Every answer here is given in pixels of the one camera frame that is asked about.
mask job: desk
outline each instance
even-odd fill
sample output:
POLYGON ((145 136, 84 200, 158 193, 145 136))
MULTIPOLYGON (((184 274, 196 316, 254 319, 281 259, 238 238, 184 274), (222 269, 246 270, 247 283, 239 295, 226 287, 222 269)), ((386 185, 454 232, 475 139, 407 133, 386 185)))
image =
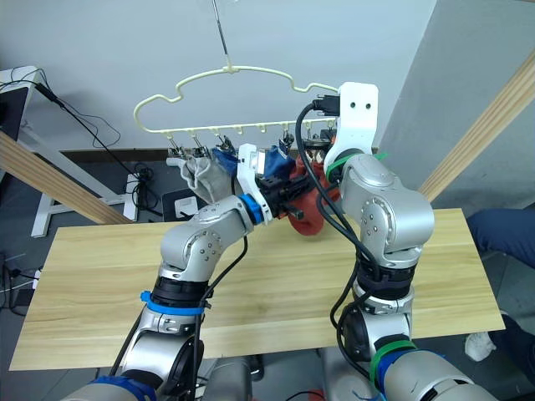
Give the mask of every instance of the desk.
MULTIPOLYGON (((503 328, 487 276, 458 209, 436 229, 415 274, 414 337, 503 328)), ((110 366, 152 289, 160 240, 176 223, 60 228, 33 296, 12 370, 110 366)), ((223 255, 215 275, 242 250, 223 255)), ((287 221, 258 226, 249 252, 217 287, 201 338, 206 358, 335 344, 329 309, 354 264, 326 225, 300 236, 287 221)))

